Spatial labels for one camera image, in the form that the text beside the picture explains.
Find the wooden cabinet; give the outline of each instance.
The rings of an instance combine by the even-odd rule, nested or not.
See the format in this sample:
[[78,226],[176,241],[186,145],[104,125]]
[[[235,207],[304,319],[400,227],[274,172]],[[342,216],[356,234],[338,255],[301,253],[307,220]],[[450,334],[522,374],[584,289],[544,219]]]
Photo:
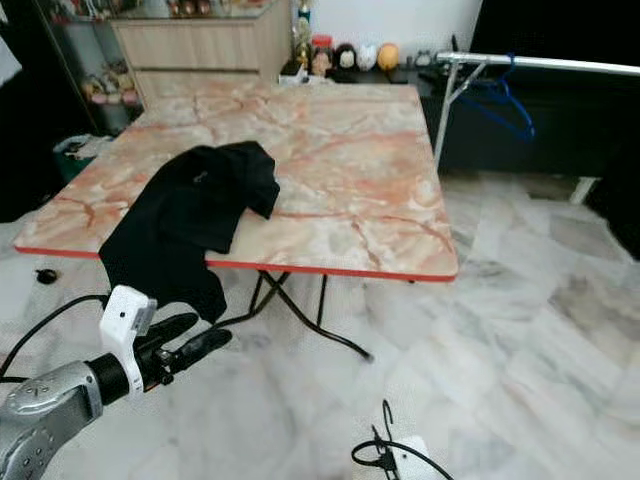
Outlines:
[[275,82],[291,54],[289,0],[256,18],[112,21],[146,105],[211,80]]

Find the drying rack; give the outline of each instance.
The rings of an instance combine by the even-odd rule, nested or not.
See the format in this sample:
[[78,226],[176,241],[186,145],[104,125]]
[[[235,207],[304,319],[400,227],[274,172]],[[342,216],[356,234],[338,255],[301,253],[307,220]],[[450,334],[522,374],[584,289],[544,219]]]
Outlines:
[[[442,102],[442,113],[436,137],[434,149],[436,168],[440,163],[444,137],[449,121],[451,104],[469,88],[469,85],[482,73],[488,65],[514,65],[524,68],[547,68],[552,70],[571,70],[578,72],[608,73],[613,75],[640,76],[640,67],[630,65],[617,65],[613,63],[583,62],[578,60],[560,60],[554,58],[517,57],[509,55],[490,55],[483,53],[440,52],[436,55],[438,63],[448,63],[449,78]],[[462,65],[477,65],[473,72],[454,90],[458,72]],[[582,203],[596,178],[581,177],[576,190],[571,196],[572,203]]]

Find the orange ball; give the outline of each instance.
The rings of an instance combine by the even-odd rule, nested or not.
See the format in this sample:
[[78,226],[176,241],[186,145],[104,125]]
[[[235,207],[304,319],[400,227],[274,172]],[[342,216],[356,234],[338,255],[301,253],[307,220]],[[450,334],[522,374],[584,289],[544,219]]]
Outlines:
[[381,70],[392,70],[398,65],[398,47],[393,43],[385,43],[378,52],[378,66]]

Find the red table edge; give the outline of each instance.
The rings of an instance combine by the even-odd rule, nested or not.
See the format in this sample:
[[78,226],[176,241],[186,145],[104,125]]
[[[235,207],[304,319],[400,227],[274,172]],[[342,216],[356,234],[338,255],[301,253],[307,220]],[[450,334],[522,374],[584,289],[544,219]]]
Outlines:
[[[78,250],[56,250],[50,248],[37,247],[19,247],[14,248],[20,253],[30,253],[36,255],[51,255],[57,257],[71,258],[91,258],[99,260],[100,256],[96,252],[83,252]],[[250,262],[230,262],[225,260],[207,260],[210,267],[226,267],[226,268],[245,268],[252,270],[266,270],[275,272],[297,272],[297,273],[315,273],[321,275],[340,275],[347,277],[363,277],[363,278],[386,278],[390,280],[410,280],[416,282],[429,283],[451,283],[456,279],[457,273],[453,275],[413,275],[410,273],[390,273],[372,270],[349,270],[329,267],[298,267],[294,265],[273,265],[265,263]]]

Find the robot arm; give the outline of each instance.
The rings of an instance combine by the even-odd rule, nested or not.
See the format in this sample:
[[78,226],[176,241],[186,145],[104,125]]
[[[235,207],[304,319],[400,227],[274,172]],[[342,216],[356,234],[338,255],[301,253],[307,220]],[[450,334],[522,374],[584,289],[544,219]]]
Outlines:
[[0,480],[40,478],[56,452],[102,415],[103,407],[173,381],[231,339],[211,327],[175,352],[162,346],[188,331],[195,314],[177,315],[150,326],[155,300],[117,286],[100,321],[110,353],[73,362],[22,383],[0,407]]

